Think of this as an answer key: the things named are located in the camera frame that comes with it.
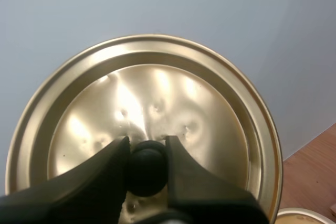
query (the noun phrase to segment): gold lid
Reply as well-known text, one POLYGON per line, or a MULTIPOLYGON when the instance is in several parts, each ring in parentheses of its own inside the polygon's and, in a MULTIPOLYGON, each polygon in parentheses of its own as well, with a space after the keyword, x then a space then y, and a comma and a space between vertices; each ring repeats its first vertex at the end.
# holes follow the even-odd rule
MULTIPOLYGON (((132 145, 177 135, 203 167, 252 192, 274 221, 281 152, 260 95, 222 56, 166 35, 103 42, 49 77, 15 130, 6 191, 60 175, 123 135, 132 145)), ((164 207, 164 192, 141 199, 128 194, 121 222, 164 207)))
POLYGON ((279 210, 275 224, 335 224, 335 222, 303 208, 284 208, 279 210))

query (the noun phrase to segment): shiny metal surface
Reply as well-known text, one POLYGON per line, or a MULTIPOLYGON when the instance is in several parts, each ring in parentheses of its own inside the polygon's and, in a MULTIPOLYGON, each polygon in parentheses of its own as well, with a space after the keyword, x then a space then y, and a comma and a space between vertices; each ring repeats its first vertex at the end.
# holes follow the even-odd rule
MULTIPOLYGON (((251 191, 271 222, 281 193, 279 141, 260 96, 226 59, 164 35, 114 39, 61 66, 35 93, 8 155, 6 191, 60 175, 116 137, 177 135, 217 176, 251 191)), ((166 191, 127 195, 120 223, 166 206, 166 191)))
POLYGON ((335 224, 335 222, 307 209, 284 208, 279 210, 275 224, 335 224))

